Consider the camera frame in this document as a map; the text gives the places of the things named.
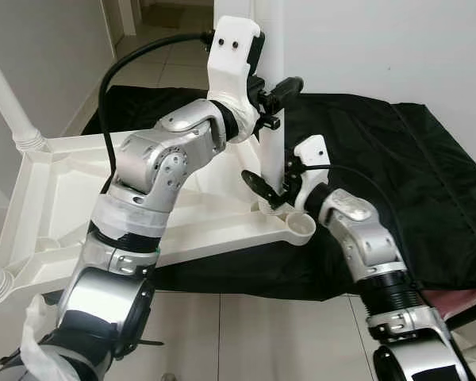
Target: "baseboard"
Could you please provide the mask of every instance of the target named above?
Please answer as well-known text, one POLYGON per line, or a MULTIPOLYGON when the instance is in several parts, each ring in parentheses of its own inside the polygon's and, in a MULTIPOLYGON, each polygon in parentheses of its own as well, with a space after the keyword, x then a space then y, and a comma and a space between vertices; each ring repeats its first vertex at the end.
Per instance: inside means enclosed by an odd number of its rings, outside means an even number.
POLYGON ((180 6, 213 6, 213 0, 158 0, 156 3, 180 6))
POLYGON ((60 137, 77 137, 81 135, 88 121, 94 116, 98 106, 98 88, 101 81, 99 80, 85 102, 79 107, 78 112, 67 125, 67 128, 60 134, 60 137))

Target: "white cup holder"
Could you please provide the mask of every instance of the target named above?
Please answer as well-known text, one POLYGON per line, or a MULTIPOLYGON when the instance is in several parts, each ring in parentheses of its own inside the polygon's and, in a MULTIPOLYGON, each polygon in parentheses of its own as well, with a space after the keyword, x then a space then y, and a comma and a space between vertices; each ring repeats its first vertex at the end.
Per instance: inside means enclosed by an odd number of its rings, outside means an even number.
POLYGON ((316 232, 316 222, 304 213, 289 213, 286 217, 286 227, 291 232, 288 242, 297 246, 309 242, 316 232))

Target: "white tape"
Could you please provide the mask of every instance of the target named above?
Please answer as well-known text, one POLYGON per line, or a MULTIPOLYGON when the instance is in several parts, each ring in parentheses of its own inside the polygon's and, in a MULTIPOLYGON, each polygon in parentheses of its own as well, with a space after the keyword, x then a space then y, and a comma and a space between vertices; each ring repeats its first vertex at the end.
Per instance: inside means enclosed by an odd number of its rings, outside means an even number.
POLYGON ((26 308, 26 319, 21 338, 21 359, 38 381, 81 381, 74 368, 54 352, 46 353, 35 340, 35 333, 46 320, 46 304, 35 295, 26 308))

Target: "white pole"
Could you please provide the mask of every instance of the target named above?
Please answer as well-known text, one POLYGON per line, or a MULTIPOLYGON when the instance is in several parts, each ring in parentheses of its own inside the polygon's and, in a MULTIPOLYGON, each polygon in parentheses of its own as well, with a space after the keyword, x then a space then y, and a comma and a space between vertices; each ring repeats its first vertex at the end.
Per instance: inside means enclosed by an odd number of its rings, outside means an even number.
MULTIPOLYGON (((266 36, 257 74, 266 82, 266 90, 273 90, 284 79, 284 0, 252 1, 251 15, 266 36)), ((261 176, 277 192, 282 191, 284 178, 284 111, 276 115, 280 127, 275 131, 259 131, 261 176)), ((265 214, 275 214, 270 205, 259 200, 265 214)))
POLYGON ((40 135, 39 130, 33 127, 2 70, 0 70, 0 112, 13 133, 18 151, 35 151, 45 146, 46 140, 40 135))

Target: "white plastic stand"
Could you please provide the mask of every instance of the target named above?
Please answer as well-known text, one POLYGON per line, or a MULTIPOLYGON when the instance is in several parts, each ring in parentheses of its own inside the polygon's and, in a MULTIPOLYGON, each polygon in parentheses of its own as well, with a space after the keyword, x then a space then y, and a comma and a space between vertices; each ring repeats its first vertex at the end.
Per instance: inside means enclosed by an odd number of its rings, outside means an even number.
MULTIPOLYGON (((257 73, 265 80, 266 89, 273 90, 284 79, 284 0, 255 0, 252 5, 252 18, 266 35, 257 73)), ((275 116, 280 120, 278 129, 259 131, 261 177, 280 194, 284 180, 284 110, 275 116)), ((265 214, 278 213, 261 198, 259 208, 265 214)))
MULTIPOLYGON (((112 134, 117 147, 130 132, 112 134)), ((1 307, 26 307, 32 296, 65 287, 90 214, 108 174, 101 135, 48 141, 50 152, 25 152, 0 239, 0 267, 12 275, 1 307)), ((275 241, 305 244, 316 225, 305 214, 258 211, 240 173, 259 170, 253 137, 230 144, 186 181, 160 243, 158 266, 275 241)))

